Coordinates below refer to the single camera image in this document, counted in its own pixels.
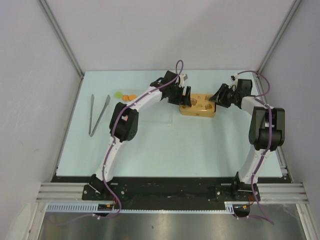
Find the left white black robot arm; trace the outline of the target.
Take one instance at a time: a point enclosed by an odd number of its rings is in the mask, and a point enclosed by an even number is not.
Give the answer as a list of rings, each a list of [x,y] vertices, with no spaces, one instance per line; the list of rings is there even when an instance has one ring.
[[[111,188],[106,183],[114,177],[116,155],[121,146],[131,141],[138,132],[139,113],[163,99],[174,105],[192,105],[191,87],[184,86],[187,79],[186,74],[168,70],[135,99],[115,105],[109,124],[110,141],[106,155],[98,170],[89,179],[89,186],[98,199],[105,200],[110,196]]]

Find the silver tin lid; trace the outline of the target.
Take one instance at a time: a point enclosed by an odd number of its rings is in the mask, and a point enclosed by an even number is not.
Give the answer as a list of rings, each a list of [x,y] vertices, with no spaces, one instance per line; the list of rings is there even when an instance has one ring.
[[[209,99],[212,97],[212,94],[206,93],[191,93],[190,100],[192,106],[180,105],[179,110],[188,111],[188,112],[200,112],[200,111],[210,111],[216,112],[216,103],[210,102]]]

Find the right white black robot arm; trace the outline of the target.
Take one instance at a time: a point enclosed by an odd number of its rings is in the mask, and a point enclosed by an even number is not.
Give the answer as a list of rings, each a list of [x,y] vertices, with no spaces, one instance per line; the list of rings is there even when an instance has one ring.
[[[257,187],[260,168],[269,155],[285,141],[285,110],[272,107],[252,95],[250,79],[231,77],[232,83],[222,84],[209,99],[218,106],[231,105],[251,115],[248,132],[250,150],[242,168],[236,173],[229,187],[216,187],[215,194],[236,201],[259,196]]]

